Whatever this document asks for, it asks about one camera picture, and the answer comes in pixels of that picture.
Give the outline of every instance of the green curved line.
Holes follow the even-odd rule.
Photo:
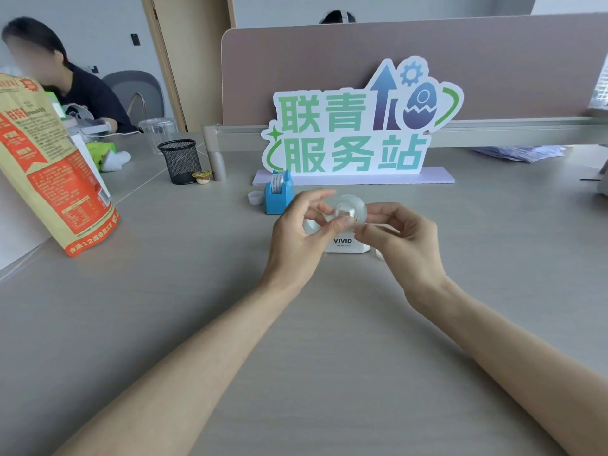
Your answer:
[[[443,123],[444,120],[452,114],[452,112],[456,109],[456,107],[458,107],[458,103],[460,102],[458,93],[456,91],[454,91],[452,88],[443,88],[441,91],[445,92],[445,94],[448,94],[454,100],[454,104],[452,104],[452,107],[449,108],[449,110],[445,113],[445,115],[443,115],[439,120],[437,120],[435,122],[435,126]]]
[[[268,166],[272,169],[276,169],[277,171],[284,171],[283,168],[278,167],[277,165],[274,165],[271,161],[270,158],[272,157],[272,154],[274,153],[274,151],[276,149],[278,149],[279,145],[281,145],[281,140],[279,139],[278,141],[276,141],[274,143],[274,145],[270,148],[270,150],[268,151],[268,155],[266,155],[266,163],[268,163]]]

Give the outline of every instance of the hand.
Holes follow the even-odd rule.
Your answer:
[[[441,257],[435,222],[399,203],[371,203],[367,222],[355,226],[354,237],[378,249],[390,271],[408,297],[419,289],[441,286],[447,280]]]
[[[325,220],[323,214],[333,209],[323,198],[335,195],[335,190],[319,189],[299,193],[287,206],[272,228],[272,241],[263,286],[287,291],[295,297],[314,274],[323,250],[339,233],[353,225],[349,216]],[[304,232],[304,219],[312,219],[322,226],[313,235]]]

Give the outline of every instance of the white tape dispenser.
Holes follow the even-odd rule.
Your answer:
[[[342,195],[333,201],[330,199],[328,204],[335,210],[333,216],[325,216],[328,221],[339,216],[351,216],[354,218],[355,224],[364,224],[367,219],[365,202],[355,195]],[[304,219],[302,226],[308,235],[312,235],[321,228],[319,224],[310,219]],[[369,250],[369,245],[354,239],[352,229],[342,232],[325,248],[326,253],[367,253]]]

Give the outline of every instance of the green chinese character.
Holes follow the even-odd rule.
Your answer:
[[[397,158],[397,151],[399,150],[399,145],[401,144],[401,139],[397,139],[394,134],[391,134],[388,139],[382,141],[382,163],[378,165],[378,169],[387,169],[387,168],[396,168],[397,162],[395,159]]]
[[[302,138],[302,165],[305,173],[325,172],[321,166],[325,158],[325,152],[323,152],[324,141],[325,138],[323,137]],[[311,168],[308,168],[309,162],[313,165]]]
[[[347,136],[336,141],[334,147],[345,147],[344,150],[332,152],[334,162],[339,163],[333,167],[333,171],[340,171],[348,166],[349,163],[361,163],[357,167],[357,171],[368,171],[370,168],[371,158],[374,156],[373,150],[365,150],[363,146],[369,142],[371,136]],[[364,155],[362,157],[354,157],[354,154]]]
[[[278,99],[283,120],[281,131],[298,132],[297,101],[298,96],[282,96]]]
[[[416,150],[417,145],[426,145],[426,138],[418,138],[418,134],[412,134],[410,138],[410,145],[407,150],[399,152],[399,160],[397,161],[397,169],[417,169],[420,163],[420,151]],[[412,163],[409,165],[405,164],[406,157],[413,157]]]
[[[284,139],[283,143],[285,145],[285,169],[290,170],[292,173],[301,173],[300,140]]]
[[[304,119],[304,123],[300,126],[300,132],[304,132],[308,126],[312,126],[315,132],[319,132],[319,124],[315,121],[315,118],[319,118],[320,114],[313,113],[313,106],[319,105],[318,96],[312,96],[309,101],[307,101],[306,96],[300,96],[298,105],[304,107],[304,111],[298,114],[299,118]]]
[[[330,113],[330,131],[336,129],[361,129],[361,112],[365,110],[365,94],[345,92],[327,96],[325,110]]]

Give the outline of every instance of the blue tape dispenser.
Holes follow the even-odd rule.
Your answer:
[[[272,179],[264,189],[264,213],[283,214],[294,196],[294,182],[289,170],[277,171],[275,169],[272,172]]]

